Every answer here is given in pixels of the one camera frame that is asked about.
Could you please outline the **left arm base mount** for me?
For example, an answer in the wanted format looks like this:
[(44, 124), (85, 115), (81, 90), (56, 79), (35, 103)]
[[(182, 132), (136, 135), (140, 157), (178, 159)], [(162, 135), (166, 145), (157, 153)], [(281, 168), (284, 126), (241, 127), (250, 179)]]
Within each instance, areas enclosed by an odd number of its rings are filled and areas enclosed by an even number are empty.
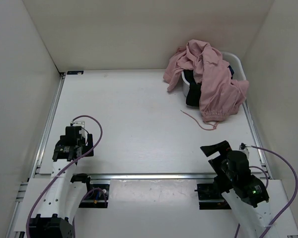
[(108, 208), (110, 181), (91, 180), (86, 185), (87, 196), (81, 201), (79, 208)]

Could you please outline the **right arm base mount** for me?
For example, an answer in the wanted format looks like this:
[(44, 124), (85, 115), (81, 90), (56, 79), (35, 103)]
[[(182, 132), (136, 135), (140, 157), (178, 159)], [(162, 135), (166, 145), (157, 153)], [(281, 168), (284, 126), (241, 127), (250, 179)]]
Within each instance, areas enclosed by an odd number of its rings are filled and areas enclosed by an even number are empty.
[(198, 183), (195, 192), (198, 194), (200, 210), (230, 210), (231, 207), (217, 193), (212, 183)]

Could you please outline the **pink trousers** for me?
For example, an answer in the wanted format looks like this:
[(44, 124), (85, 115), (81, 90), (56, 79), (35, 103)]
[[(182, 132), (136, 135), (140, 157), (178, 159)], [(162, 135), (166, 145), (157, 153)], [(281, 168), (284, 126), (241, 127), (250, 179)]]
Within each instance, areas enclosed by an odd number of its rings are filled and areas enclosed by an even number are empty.
[(190, 40), (170, 58), (163, 80), (171, 92), (183, 71), (193, 71), (193, 78), (200, 85), (202, 121), (209, 125), (208, 130), (215, 130), (220, 122), (238, 113), (249, 87), (248, 81), (232, 78), (229, 66), (222, 53), (210, 43)]

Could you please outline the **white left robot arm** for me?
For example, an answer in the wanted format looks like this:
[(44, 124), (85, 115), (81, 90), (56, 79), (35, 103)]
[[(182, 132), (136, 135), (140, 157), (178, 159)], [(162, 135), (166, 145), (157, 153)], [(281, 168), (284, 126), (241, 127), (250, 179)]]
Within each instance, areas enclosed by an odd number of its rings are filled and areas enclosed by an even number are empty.
[(93, 156), (93, 149), (93, 136), (83, 125), (72, 123), (66, 127), (54, 148), (50, 182), (28, 215), (27, 237), (74, 237), (73, 220), (80, 201), (94, 193), (90, 177), (75, 171), (78, 159)]

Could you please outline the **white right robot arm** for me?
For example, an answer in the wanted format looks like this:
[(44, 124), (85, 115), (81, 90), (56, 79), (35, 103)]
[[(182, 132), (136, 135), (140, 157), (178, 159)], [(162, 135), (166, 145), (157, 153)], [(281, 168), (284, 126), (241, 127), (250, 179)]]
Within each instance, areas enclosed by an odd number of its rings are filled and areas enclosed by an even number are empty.
[(273, 217), (267, 188), (251, 173), (246, 146), (232, 150), (225, 140), (200, 149), (206, 157), (219, 153), (209, 160), (216, 173), (213, 192), (228, 203), (244, 234), (248, 238), (278, 238), (277, 228), (270, 224)]

